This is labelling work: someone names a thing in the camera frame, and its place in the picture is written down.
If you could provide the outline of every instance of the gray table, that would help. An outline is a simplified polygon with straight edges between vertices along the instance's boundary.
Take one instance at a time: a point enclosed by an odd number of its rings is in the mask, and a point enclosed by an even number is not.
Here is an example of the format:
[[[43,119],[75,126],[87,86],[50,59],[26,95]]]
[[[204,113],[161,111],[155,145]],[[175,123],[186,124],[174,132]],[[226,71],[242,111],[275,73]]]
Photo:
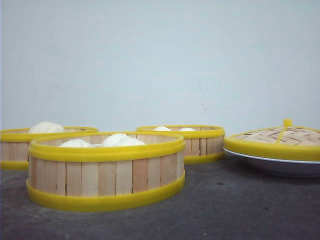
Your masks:
[[[26,195],[27,171],[1,171],[1,236],[90,240],[318,240],[320,178],[257,171],[227,154],[186,165],[177,195],[113,212],[67,212],[41,207]]]

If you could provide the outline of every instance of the yellow lid handle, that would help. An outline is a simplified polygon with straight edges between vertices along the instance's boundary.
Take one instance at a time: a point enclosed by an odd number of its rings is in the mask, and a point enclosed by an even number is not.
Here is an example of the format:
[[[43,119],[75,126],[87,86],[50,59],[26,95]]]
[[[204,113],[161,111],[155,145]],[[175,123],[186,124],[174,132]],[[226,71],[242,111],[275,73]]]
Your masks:
[[[292,126],[292,120],[291,119],[284,119],[283,120],[283,126],[284,127],[291,127]]]

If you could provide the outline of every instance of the yellow plastic rim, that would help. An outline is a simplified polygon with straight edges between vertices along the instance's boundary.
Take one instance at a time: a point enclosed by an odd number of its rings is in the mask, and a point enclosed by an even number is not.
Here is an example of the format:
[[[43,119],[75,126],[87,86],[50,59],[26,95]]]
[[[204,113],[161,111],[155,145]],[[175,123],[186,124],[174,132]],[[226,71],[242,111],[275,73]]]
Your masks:
[[[28,170],[29,162],[27,161],[0,161],[1,169],[5,170]]]
[[[119,132],[94,132],[83,133],[76,137],[112,135]],[[59,147],[42,145],[41,142],[74,137],[74,134],[63,136],[48,136],[33,140],[29,147],[31,157],[43,160],[62,162],[114,162],[136,159],[148,159],[165,155],[176,154],[185,149],[185,141],[182,136],[171,133],[154,132],[120,132],[128,135],[157,135],[172,137],[175,140],[153,143],[138,146],[117,146],[117,147]]]
[[[90,126],[64,126],[65,129],[85,129],[84,131],[74,131],[74,132],[56,132],[56,133],[13,133],[19,131],[28,131],[30,128],[18,128],[18,129],[6,129],[1,130],[1,142],[31,142],[34,139],[48,137],[48,136],[59,136],[68,135],[73,133],[73,135],[79,135],[83,133],[95,133],[98,129]]]
[[[206,155],[206,156],[185,156],[184,164],[207,164],[220,160],[225,152]]]
[[[201,131],[155,131],[154,129],[159,126],[140,126],[136,130],[139,132],[153,132],[153,133],[172,133],[183,136],[185,139],[201,139],[201,138],[215,138],[225,135],[225,130],[221,126],[209,125],[163,125],[167,128],[214,128],[212,130]]]
[[[250,155],[254,157],[262,157],[269,159],[280,159],[280,160],[293,160],[293,161],[320,161],[320,145],[286,145],[280,144],[281,136],[288,127],[292,127],[292,121],[285,119],[284,126],[268,127],[258,129],[255,131],[269,130],[276,128],[283,128],[276,143],[264,143],[255,142],[249,140],[242,140],[235,138],[238,135],[243,135],[249,132],[231,135],[224,138],[224,148],[231,152]],[[308,129],[311,131],[319,132],[319,130],[303,127],[293,126],[299,129]]]
[[[176,181],[148,191],[118,196],[61,196],[42,192],[26,181],[27,193],[31,201],[46,208],[72,212],[102,212],[131,209],[165,200],[182,190],[185,173]]]

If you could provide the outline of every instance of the steamer basket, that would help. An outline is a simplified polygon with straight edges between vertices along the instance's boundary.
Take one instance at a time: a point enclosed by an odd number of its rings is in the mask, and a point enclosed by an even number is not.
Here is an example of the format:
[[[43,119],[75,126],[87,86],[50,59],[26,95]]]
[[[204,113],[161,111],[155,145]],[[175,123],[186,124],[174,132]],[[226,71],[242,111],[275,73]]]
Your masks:
[[[116,132],[33,140],[29,198],[74,212],[135,208],[167,199],[184,186],[184,140],[169,133],[124,132],[146,143],[121,147],[58,147],[71,139],[100,144]]]
[[[283,126],[240,133],[224,139],[226,151],[248,158],[259,170],[290,177],[320,176],[320,130]]]
[[[204,164],[221,159],[224,156],[225,130],[220,126],[208,125],[164,125],[171,131],[155,131],[158,126],[141,126],[140,132],[172,133],[183,136],[185,141],[184,163]],[[179,131],[192,128],[195,131]]]
[[[34,139],[46,136],[74,135],[98,132],[97,128],[86,126],[65,126],[65,132],[28,133],[30,128],[1,130],[1,169],[27,170],[28,147]]]

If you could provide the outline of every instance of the white plate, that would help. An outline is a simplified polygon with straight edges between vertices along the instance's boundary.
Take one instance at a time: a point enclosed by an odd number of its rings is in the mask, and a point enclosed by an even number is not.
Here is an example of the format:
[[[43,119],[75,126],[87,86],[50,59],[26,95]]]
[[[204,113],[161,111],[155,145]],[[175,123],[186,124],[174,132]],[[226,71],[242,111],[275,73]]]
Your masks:
[[[235,154],[247,158],[246,160],[258,170],[279,176],[311,178],[320,176],[320,161],[296,161],[273,159],[260,156],[245,155],[238,152],[229,151],[228,153]]]

